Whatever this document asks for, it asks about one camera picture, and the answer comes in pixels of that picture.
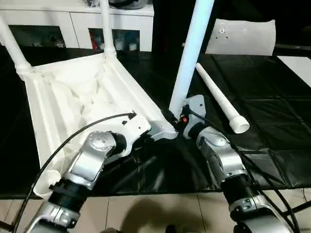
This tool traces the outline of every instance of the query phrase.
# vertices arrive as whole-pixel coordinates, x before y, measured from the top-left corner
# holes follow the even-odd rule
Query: black table surface
[[[22,48],[33,65],[95,54],[92,50]],[[180,54],[120,53],[118,59],[150,98],[166,109]],[[0,198],[25,197],[39,171],[35,137],[23,81],[0,47]],[[311,187],[311,88],[277,57],[200,55],[207,70],[236,109],[250,122],[234,134],[220,107],[195,72],[188,96],[205,97],[207,115],[265,172],[278,188]],[[255,173],[263,188],[269,186]],[[207,164],[194,142],[161,139],[108,165],[94,196],[213,191]]]

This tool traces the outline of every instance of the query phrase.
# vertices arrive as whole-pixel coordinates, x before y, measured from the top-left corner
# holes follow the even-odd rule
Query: white fabric
[[[206,53],[272,55],[275,21],[256,23],[216,19]]]

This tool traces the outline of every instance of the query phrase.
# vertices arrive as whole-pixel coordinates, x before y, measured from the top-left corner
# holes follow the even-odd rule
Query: floor tile
[[[11,207],[12,200],[0,200],[0,221],[5,221],[5,218]]]
[[[206,233],[233,233],[228,203],[222,193],[198,194]]]
[[[100,233],[105,229],[109,198],[88,198],[81,209],[81,216],[70,233]]]
[[[205,232],[196,194],[109,199],[107,228],[124,233],[165,233],[168,225],[175,225],[178,232]]]
[[[268,197],[271,198],[271,200],[275,204],[277,204],[277,206],[282,211],[286,210],[284,204],[278,198],[278,196],[276,195],[276,193],[274,191],[265,191],[265,193],[267,194]],[[302,189],[281,190],[281,193],[292,208],[294,208],[300,204],[303,204],[305,202],[305,199],[304,199],[303,193],[302,193]],[[297,218],[301,232],[311,233],[311,222],[310,222],[311,208],[300,211],[300,212],[296,213],[295,216]]]
[[[37,210],[39,209],[40,205],[42,203],[42,200],[31,200],[29,201],[23,217],[20,221],[19,227],[17,232],[18,233],[23,233],[24,229],[28,226],[28,224],[30,223],[30,221],[32,220],[32,218],[34,217],[35,213],[37,212]],[[15,219],[17,212],[19,211],[19,208],[22,204],[22,200],[14,200],[12,202],[10,211],[6,217],[5,222],[7,223],[12,223],[12,221]]]
[[[23,218],[19,224],[18,233],[22,233],[28,226],[42,200],[31,200],[24,212]],[[15,200],[12,203],[10,211],[7,215],[6,222],[11,223],[15,218],[21,205],[20,200]],[[70,230],[71,233],[100,233],[105,229],[106,216],[108,208],[108,198],[88,198],[81,209],[81,216],[77,226]]]

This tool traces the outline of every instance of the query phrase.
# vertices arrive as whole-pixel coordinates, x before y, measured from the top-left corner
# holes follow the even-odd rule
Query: white pvc pipe
[[[219,87],[214,83],[212,78],[208,75],[208,73],[203,69],[201,64],[196,64],[196,69],[201,75],[203,81],[206,86],[209,88],[213,97],[218,102],[219,106],[223,110],[224,114],[229,120],[229,125],[235,133],[243,133],[249,129],[249,123],[247,120],[241,116],[238,111],[233,107],[230,101],[226,98],[226,96],[222,93]]]
[[[170,111],[179,119],[198,60],[214,0],[196,0],[184,52],[170,103]]]
[[[21,52],[9,26],[5,23],[3,17],[0,15],[0,36],[1,42],[8,50],[14,64],[17,73],[31,71],[32,67],[27,62],[24,54]]]
[[[107,56],[115,57],[116,49],[113,45],[112,29],[109,16],[109,2],[108,0],[101,0],[101,14],[103,22],[103,35],[104,35],[104,53]]]

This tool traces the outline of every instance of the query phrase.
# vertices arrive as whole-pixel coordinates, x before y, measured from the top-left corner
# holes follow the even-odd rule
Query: silver robot arm segment
[[[205,116],[203,96],[186,99],[184,109],[189,114],[184,137],[195,140],[207,161],[214,185],[224,192],[230,217],[237,223],[234,233],[292,232],[285,222],[277,218],[274,208],[259,193],[229,140],[214,128],[206,127],[202,119],[192,114],[195,112]]]
[[[95,131],[88,135],[62,179],[42,203],[26,233],[62,233],[74,228],[80,209],[103,170],[104,161],[126,149],[123,135]]]

